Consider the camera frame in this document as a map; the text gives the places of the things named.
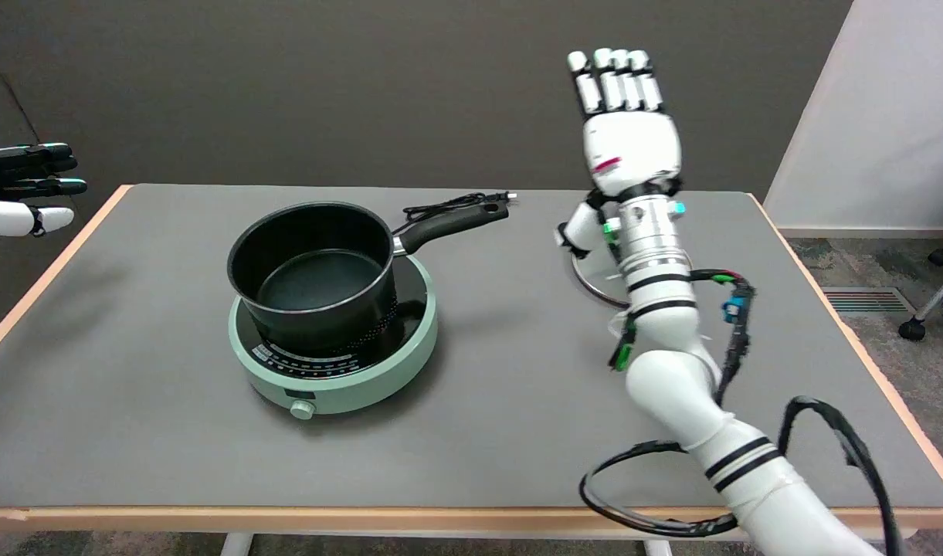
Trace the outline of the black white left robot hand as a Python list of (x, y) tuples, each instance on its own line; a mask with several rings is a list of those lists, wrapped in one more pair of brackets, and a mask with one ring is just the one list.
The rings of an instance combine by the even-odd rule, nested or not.
[(65, 142), (0, 147), (0, 236), (41, 237), (71, 224), (72, 208), (26, 201), (85, 193), (85, 180), (61, 175), (75, 168), (78, 161)]

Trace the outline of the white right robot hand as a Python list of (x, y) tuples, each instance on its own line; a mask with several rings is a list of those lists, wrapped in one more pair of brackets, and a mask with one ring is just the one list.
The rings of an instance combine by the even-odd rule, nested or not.
[(584, 259), (604, 243), (604, 204), (679, 191), (682, 145), (647, 52), (609, 47), (592, 54), (572, 52), (567, 67), (583, 119), (592, 190), (557, 225), (555, 240), (571, 256)]

